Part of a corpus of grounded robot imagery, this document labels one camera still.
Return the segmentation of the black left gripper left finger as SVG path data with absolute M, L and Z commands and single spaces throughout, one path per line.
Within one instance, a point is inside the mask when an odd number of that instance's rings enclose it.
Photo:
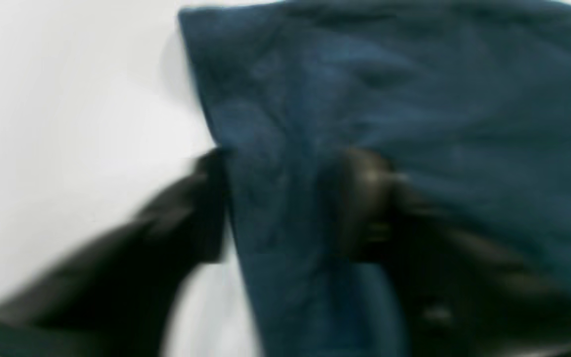
M 222 252 L 225 152 L 0 303 L 0 357 L 159 357 L 179 285 Z

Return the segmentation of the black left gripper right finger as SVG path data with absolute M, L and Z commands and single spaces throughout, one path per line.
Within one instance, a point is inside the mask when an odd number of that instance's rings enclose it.
M 571 357 L 571 296 L 448 222 L 376 152 L 343 154 L 339 247 L 394 285 L 412 357 Z

